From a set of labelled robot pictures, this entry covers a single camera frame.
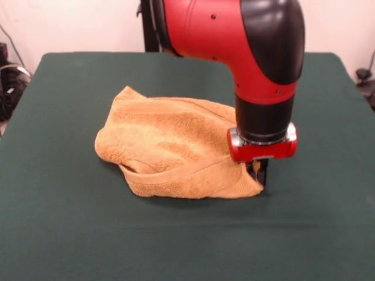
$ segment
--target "dark green fabric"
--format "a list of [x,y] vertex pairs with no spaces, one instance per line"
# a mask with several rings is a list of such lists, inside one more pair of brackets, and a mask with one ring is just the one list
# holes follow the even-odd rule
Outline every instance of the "dark green fabric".
[[375,116],[335,55],[306,55],[298,153],[256,198],[133,195],[94,151],[126,85],[234,105],[220,64],[45,55],[0,141],[0,280],[375,280]]

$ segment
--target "towel fold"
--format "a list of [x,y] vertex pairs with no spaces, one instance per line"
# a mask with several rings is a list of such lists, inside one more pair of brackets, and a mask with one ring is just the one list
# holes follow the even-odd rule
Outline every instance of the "towel fold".
[[141,197],[244,198],[263,187],[234,163],[226,133],[234,108],[192,98],[147,98],[125,87],[98,132],[98,156]]

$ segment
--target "electrical cord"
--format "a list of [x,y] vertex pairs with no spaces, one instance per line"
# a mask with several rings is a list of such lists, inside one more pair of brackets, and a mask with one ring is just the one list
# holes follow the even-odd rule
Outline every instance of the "electrical cord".
[[13,47],[13,49],[14,49],[14,52],[16,53],[16,55],[17,55],[19,61],[21,62],[21,65],[22,65],[23,67],[25,67],[25,64],[23,63],[23,60],[22,60],[21,56],[19,55],[16,46],[14,45],[13,39],[12,39],[11,36],[6,32],[6,30],[2,27],[1,24],[0,24],[0,29],[1,29],[1,31],[3,31],[3,33],[5,34],[5,36],[8,37],[8,39],[9,39],[9,41],[11,42],[11,45],[12,45],[12,47]]
[[374,66],[374,59],[375,59],[375,51],[374,51],[373,56],[371,58],[371,63],[370,63],[369,70],[371,70],[373,68],[373,66]]
[[30,79],[33,78],[33,75],[30,73],[30,71],[27,71],[27,69],[25,69],[22,66],[19,66],[18,64],[6,64],[0,67],[0,72],[6,68],[16,68],[19,72],[22,72],[24,75],[26,75]]

